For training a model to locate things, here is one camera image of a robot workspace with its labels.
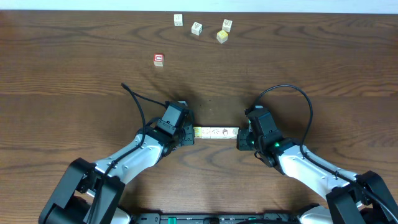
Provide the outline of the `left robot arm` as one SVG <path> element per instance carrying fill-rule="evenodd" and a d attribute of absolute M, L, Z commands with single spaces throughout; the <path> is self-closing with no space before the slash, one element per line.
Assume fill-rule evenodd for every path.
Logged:
<path fill-rule="evenodd" d="M 173 150 L 194 143 L 193 111 L 185 101 L 169 103 L 156 125 L 144 126 L 118 152 L 88 162 L 74 160 L 65 171 L 39 223 L 129 223 L 131 216 L 118 207 L 125 186 Z"/>

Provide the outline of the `plain white wooden block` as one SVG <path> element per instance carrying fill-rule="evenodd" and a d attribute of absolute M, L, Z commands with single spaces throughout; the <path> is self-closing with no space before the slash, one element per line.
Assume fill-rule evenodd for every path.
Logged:
<path fill-rule="evenodd" d="M 211 128 L 210 127 L 201 127 L 201 138 L 202 139 L 210 139 L 211 138 Z"/>

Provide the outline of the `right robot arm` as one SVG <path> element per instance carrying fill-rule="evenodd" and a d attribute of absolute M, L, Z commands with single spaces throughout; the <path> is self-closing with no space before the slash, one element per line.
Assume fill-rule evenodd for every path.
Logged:
<path fill-rule="evenodd" d="M 249 126 L 237 136 L 240 151 L 305 184 L 326 200 L 328 208 L 313 207 L 300 223 L 396 223 L 397 204 L 386 183 L 373 171 L 357 174 L 312 153 L 301 142 L 285 138 L 271 112 L 262 106 L 245 110 Z"/>

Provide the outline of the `yellow letter K block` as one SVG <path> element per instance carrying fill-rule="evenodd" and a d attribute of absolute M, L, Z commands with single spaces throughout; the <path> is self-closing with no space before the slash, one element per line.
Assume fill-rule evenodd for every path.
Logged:
<path fill-rule="evenodd" d="M 220 137 L 221 137 L 222 139 L 228 139 L 228 138 L 229 138 L 229 128 L 223 128 L 223 129 L 220 131 Z"/>

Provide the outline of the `yellow letter G block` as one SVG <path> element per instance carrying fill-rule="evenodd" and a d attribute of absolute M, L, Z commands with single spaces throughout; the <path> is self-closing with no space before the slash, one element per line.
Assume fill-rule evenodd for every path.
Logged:
<path fill-rule="evenodd" d="M 239 128 L 230 128 L 228 133 L 231 139 L 236 139 L 239 133 Z"/>

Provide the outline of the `green edged wooden block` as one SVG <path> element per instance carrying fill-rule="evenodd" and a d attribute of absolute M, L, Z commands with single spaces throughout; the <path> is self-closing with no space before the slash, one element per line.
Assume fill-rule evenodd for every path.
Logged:
<path fill-rule="evenodd" d="M 220 128 L 215 127 L 215 128 L 210 128 L 210 138 L 211 139 L 219 139 L 220 138 Z"/>

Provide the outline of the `yellow block with ball picture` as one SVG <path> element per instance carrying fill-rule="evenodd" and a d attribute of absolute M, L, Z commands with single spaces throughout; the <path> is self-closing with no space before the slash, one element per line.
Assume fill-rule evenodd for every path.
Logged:
<path fill-rule="evenodd" d="M 194 138 L 201 139 L 201 127 L 195 126 L 193 130 L 194 130 Z"/>

